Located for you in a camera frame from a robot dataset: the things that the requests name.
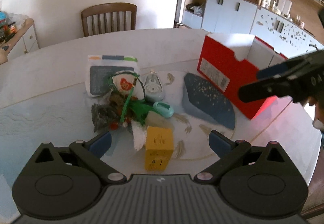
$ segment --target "blue lid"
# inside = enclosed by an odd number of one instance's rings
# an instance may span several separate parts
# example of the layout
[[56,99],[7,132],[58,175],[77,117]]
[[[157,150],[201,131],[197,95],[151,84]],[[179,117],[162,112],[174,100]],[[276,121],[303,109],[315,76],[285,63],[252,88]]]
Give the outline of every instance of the blue lid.
[[4,20],[6,18],[6,15],[3,12],[0,12],[0,21]]

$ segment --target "yellow box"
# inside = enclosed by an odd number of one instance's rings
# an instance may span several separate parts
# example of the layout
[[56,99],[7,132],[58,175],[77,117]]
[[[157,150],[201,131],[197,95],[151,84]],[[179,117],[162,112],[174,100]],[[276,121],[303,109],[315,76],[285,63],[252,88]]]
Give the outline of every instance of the yellow box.
[[146,134],[145,170],[165,170],[173,150],[172,130],[149,126]]

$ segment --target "sticker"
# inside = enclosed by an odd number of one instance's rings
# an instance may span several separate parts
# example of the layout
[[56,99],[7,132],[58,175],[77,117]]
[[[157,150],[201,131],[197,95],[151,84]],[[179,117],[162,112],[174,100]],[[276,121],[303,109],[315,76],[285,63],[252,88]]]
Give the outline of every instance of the sticker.
[[216,84],[223,92],[225,92],[230,79],[205,58],[201,60],[200,71],[205,74],[214,84]]

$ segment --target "ribbed gray panel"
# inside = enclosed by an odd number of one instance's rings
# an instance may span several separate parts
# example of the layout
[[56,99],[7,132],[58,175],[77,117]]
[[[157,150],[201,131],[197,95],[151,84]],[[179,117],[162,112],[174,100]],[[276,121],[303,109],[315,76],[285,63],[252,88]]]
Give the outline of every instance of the ribbed gray panel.
[[189,175],[134,175],[124,185],[111,186],[90,210],[66,220],[22,216],[15,224],[302,224],[298,216],[259,220],[227,206],[215,188],[194,183]]

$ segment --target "open box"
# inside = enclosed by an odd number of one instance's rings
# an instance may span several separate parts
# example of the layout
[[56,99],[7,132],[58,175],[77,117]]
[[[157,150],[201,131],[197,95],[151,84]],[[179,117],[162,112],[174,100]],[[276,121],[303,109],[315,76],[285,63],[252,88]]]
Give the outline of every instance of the open box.
[[250,34],[208,34],[202,47],[198,71],[210,80],[247,118],[253,119],[276,97],[244,103],[239,88],[257,80],[260,69],[284,62],[286,57]]

